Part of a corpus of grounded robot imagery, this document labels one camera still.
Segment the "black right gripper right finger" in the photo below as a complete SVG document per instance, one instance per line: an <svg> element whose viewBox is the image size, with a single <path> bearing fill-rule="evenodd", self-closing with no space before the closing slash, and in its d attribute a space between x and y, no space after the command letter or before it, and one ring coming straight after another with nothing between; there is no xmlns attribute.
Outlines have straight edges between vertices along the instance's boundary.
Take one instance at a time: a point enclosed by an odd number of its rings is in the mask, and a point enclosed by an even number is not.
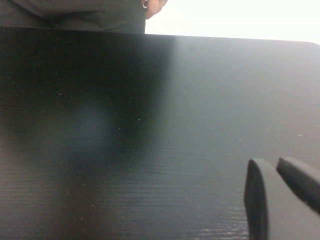
<svg viewBox="0 0 320 240"><path fill-rule="evenodd" d="M275 194L281 215L320 214L320 171L292 158L280 157L276 168Z"/></svg>

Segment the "person's left hand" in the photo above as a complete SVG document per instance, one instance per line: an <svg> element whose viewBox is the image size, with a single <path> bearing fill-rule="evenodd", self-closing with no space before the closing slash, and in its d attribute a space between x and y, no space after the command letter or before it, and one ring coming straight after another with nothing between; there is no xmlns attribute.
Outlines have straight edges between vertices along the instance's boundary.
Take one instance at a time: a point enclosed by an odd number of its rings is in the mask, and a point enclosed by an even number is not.
<svg viewBox="0 0 320 240"><path fill-rule="evenodd" d="M168 0L141 0L140 2L144 9L145 19L149 20L162 10Z"/></svg>

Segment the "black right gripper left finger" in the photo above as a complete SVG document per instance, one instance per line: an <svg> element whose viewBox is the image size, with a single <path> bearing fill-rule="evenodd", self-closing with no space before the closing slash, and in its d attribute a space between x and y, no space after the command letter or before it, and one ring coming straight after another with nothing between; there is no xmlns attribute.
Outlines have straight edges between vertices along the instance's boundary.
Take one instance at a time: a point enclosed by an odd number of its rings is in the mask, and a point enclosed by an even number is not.
<svg viewBox="0 0 320 240"><path fill-rule="evenodd" d="M251 240L318 240L320 215L281 215L277 210L276 167L263 159L250 159L244 205Z"/></svg>

